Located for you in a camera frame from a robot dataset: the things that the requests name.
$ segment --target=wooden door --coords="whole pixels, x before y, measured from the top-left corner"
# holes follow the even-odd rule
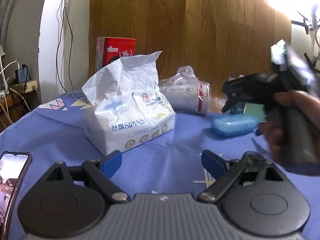
[[[268,72],[270,46],[291,41],[291,22],[266,0],[91,0],[89,74],[98,36],[136,38],[136,53],[163,53],[159,79],[191,65],[211,84],[212,110],[224,104],[229,77]]]

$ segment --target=clear plastic bag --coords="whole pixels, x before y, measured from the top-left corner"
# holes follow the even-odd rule
[[[191,66],[179,67],[173,77],[160,80],[159,88],[174,110],[196,114],[208,112],[210,84],[199,81]]]

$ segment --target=tissue pack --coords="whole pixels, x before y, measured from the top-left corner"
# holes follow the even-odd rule
[[[160,53],[120,58],[82,87],[94,105],[83,112],[84,134],[104,155],[124,152],[174,128],[175,112],[158,87]]]

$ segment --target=charger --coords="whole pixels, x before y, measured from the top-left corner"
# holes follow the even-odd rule
[[[31,80],[29,68],[27,65],[22,64],[22,68],[17,69],[15,72],[17,84],[25,83]]]

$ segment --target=red stripe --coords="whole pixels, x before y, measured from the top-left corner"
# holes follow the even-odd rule
[[[202,109],[202,97],[203,97],[203,93],[202,93],[202,84],[199,82],[199,103],[198,103],[198,112],[201,112],[201,109]]]

